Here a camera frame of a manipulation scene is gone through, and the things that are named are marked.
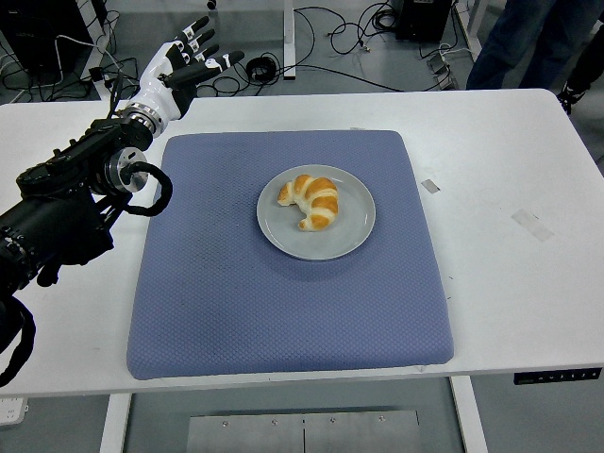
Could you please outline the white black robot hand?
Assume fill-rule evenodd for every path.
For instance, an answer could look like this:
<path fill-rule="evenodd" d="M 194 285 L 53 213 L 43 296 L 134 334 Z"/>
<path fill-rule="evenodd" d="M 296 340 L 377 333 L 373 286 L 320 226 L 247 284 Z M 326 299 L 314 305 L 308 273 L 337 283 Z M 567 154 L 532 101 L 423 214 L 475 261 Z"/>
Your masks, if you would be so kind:
<path fill-rule="evenodd" d="M 209 22 L 207 16 L 197 19 L 159 48 L 141 75 L 132 108 L 153 113 L 165 126 L 186 114 L 199 85 L 244 58 L 240 50 L 221 55 L 217 44 L 209 44 L 214 36 Z"/>

